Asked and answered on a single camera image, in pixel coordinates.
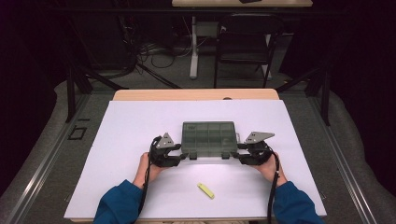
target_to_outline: wooden table edge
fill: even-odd
[[[279,100],[274,89],[120,90],[113,101]]]

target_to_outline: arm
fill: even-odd
[[[149,154],[146,152],[140,157],[134,182],[124,180],[102,197],[93,223],[133,223],[137,220],[148,166]],[[164,169],[150,165],[149,181],[154,180]]]
[[[253,166],[253,168],[262,173],[265,179],[272,182],[276,172],[274,155],[264,164]],[[279,166],[279,178],[276,182],[273,208],[278,223],[323,223],[308,195],[298,190],[292,182],[287,180],[281,164]]]

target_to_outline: black chair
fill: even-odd
[[[267,65],[263,75],[265,88],[276,39],[282,35],[283,21],[274,15],[237,13],[219,21],[218,44],[215,62],[214,88],[217,87],[219,63]]]

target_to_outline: white table leg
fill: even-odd
[[[191,23],[191,37],[192,37],[192,56],[191,56],[191,68],[190,68],[190,78],[197,78],[198,70],[198,49],[197,49],[197,32],[196,32],[196,20],[192,17]]]
[[[266,35],[265,36],[265,41],[267,41],[267,44],[268,44],[268,42],[270,42],[270,35]],[[265,74],[265,71],[267,70],[267,67],[268,67],[268,65],[262,65],[262,72]],[[268,73],[268,78],[267,78],[267,81],[269,81],[269,80],[271,80],[272,79],[272,76],[271,76],[271,71]]]

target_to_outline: person's right hand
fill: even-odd
[[[268,159],[268,161],[263,163],[262,165],[252,165],[251,167],[255,168],[260,173],[262,173],[262,176],[264,176],[265,179],[267,179],[270,182],[273,182],[274,174],[276,173],[276,162],[274,155],[271,155],[270,159]],[[283,173],[282,165],[280,164],[280,159],[279,159],[279,178],[277,179],[276,186],[279,187],[286,182],[288,182],[288,180],[286,179],[285,174]]]

